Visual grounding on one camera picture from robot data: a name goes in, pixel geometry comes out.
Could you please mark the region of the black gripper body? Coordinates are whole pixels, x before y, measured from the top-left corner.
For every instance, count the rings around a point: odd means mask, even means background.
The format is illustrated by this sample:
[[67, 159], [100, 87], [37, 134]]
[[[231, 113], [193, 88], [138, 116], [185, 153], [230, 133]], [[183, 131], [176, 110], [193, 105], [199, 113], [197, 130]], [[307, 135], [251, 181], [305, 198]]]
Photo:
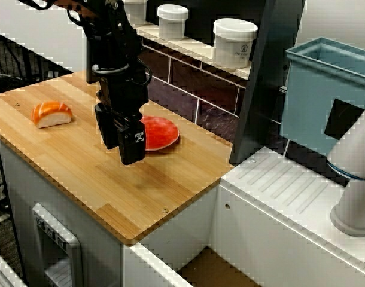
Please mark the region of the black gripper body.
[[98, 93], [104, 115], [97, 116], [100, 129], [142, 129], [140, 107], [148, 102], [148, 89], [152, 71], [145, 63], [133, 63], [122, 68], [104, 69], [92, 66], [99, 77]]

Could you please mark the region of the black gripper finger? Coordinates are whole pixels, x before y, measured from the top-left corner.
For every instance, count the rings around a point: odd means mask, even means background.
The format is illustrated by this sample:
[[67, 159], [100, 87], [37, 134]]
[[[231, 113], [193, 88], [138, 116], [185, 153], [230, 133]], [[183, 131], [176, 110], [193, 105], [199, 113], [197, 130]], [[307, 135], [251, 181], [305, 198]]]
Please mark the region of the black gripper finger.
[[145, 125], [141, 121], [116, 123], [121, 162], [130, 165], [145, 158]]
[[95, 105], [96, 121], [102, 140], [108, 150], [119, 146], [117, 128], [114, 125], [114, 119], [111, 111], [108, 110], [102, 103]]

